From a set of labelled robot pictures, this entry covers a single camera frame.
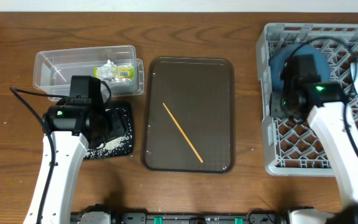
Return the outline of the dark blue plate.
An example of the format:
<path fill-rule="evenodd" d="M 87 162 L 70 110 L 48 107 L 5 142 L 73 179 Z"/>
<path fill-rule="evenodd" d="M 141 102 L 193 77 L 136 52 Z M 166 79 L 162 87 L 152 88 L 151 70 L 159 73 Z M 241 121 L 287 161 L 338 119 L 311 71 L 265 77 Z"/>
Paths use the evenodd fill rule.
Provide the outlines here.
<path fill-rule="evenodd" d="M 290 54 L 299 46 L 300 44 L 291 44 L 282 49 L 277 53 L 272 55 L 269 60 L 269 66 L 271 69 L 271 79 L 272 79 L 272 89 L 276 92 L 283 91 L 284 81 L 280 79 L 284 63 Z M 322 82 L 328 82 L 330 80 L 330 67 L 326 57 L 316 48 L 311 45 L 305 45 L 300 50 L 295 52 L 295 56 L 298 55 L 309 55 L 311 54 L 314 57 L 314 62 L 316 66 L 316 71 L 321 75 Z"/>

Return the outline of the wooden chopstick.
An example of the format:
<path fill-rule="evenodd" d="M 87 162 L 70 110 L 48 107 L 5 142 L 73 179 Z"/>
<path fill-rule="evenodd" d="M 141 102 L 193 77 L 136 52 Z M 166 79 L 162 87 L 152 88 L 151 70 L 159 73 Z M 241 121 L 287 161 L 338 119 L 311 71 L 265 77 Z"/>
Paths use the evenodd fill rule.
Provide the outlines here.
<path fill-rule="evenodd" d="M 193 153 L 198 158 L 200 163 L 204 163 L 204 160 L 200 156 L 199 152 L 196 150 L 196 148 L 194 147 L 193 143 L 190 141 L 189 137 L 186 135 L 186 133 L 184 132 L 183 128 L 180 126 L 180 124 L 178 123 L 177 119 L 174 117 L 174 115 L 172 114 L 172 112 L 170 111 L 168 106 L 164 102 L 162 103 L 162 105 L 165 108 L 166 112 L 171 117 L 172 121 L 175 123 L 175 126 L 178 128 L 179 132 L 181 132 L 181 135 L 184 137 L 185 141 L 188 143 L 188 145 L 190 146 L 190 148 L 192 149 Z"/>

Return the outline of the yellow green snack wrapper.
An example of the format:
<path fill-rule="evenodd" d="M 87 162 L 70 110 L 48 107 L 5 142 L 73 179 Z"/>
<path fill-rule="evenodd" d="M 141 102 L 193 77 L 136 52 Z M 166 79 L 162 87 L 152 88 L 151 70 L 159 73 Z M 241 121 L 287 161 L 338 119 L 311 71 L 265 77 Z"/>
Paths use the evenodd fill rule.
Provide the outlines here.
<path fill-rule="evenodd" d="M 123 82 L 134 77 L 134 67 L 95 67 L 94 76 L 106 82 Z"/>

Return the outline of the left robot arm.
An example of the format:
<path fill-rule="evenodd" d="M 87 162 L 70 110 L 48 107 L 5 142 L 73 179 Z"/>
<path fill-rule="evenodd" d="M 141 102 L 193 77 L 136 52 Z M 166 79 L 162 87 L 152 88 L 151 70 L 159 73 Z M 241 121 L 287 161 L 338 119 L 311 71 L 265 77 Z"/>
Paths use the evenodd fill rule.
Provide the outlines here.
<path fill-rule="evenodd" d="M 71 130 L 44 136 L 43 159 L 25 223 L 70 223 L 78 173 L 83 160 L 128 156 L 134 148 L 131 105 L 111 103 L 111 131 L 96 143 Z"/>

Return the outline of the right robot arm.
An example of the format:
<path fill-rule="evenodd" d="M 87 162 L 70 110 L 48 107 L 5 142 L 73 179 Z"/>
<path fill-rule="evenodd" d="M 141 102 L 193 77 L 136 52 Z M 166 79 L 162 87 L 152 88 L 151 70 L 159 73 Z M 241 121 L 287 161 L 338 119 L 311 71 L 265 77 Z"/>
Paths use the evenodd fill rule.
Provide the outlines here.
<path fill-rule="evenodd" d="M 271 94 L 271 115 L 307 120 L 334 171 L 343 206 L 337 214 L 313 208 L 292 210 L 287 223 L 358 223 L 358 128 L 347 100 L 334 82 L 287 85 Z"/>

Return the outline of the pile of white rice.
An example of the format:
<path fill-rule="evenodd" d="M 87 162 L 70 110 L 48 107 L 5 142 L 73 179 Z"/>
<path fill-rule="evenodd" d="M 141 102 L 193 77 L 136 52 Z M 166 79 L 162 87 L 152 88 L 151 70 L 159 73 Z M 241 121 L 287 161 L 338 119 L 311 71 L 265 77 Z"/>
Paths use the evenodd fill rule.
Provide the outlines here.
<path fill-rule="evenodd" d="M 128 124 L 128 133 L 109 141 L 104 148 L 95 150 L 88 149 L 84 160 L 105 159 L 110 157 L 128 156 L 134 149 L 134 128 L 132 123 Z"/>

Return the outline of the white napkin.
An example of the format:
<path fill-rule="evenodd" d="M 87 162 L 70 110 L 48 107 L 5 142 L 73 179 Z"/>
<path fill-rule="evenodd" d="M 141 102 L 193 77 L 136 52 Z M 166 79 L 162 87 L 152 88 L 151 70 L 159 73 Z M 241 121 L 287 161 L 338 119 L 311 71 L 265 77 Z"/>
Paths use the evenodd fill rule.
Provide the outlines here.
<path fill-rule="evenodd" d="M 117 78 L 117 65 L 108 60 L 107 63 L 97 68 L 98 78 L 106 82 L 113 82 Z"/>

